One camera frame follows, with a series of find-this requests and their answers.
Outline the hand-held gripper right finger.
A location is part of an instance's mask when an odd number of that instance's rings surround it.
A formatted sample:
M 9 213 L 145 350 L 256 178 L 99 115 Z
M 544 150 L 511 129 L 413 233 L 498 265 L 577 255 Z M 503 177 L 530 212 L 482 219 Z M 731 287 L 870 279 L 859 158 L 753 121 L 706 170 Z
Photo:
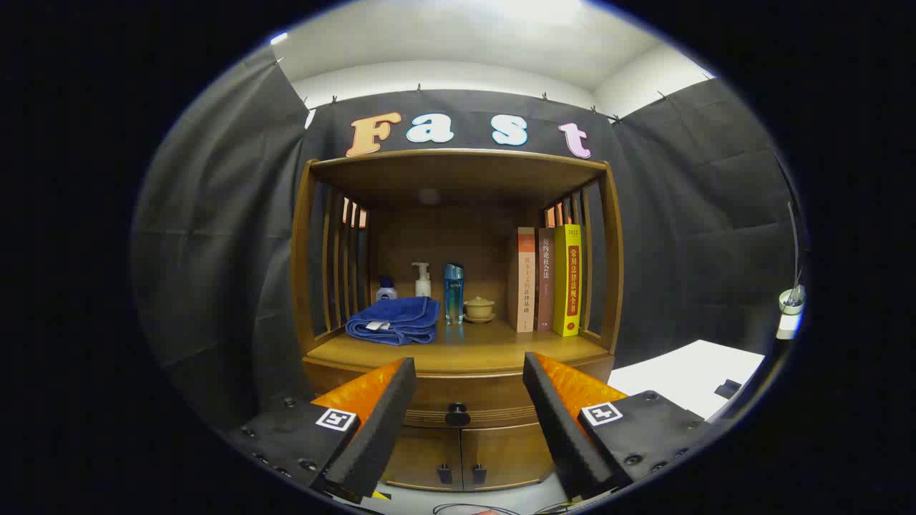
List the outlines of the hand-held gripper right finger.
M 522 380 L 570 499 L 627 488 L 703 443 L 712 425 L 655 391 L 627 395 L 527 352 Z

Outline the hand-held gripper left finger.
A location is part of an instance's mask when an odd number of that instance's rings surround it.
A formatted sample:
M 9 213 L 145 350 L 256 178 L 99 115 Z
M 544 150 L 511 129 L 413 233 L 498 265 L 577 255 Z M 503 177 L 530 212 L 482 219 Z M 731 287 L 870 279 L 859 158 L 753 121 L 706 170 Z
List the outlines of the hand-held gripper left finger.
M 376 491 L 415 389 L 414 359 L 400 358 L 312 401 L 288 398 L 227 441 L 285 482 L 358 504 Z

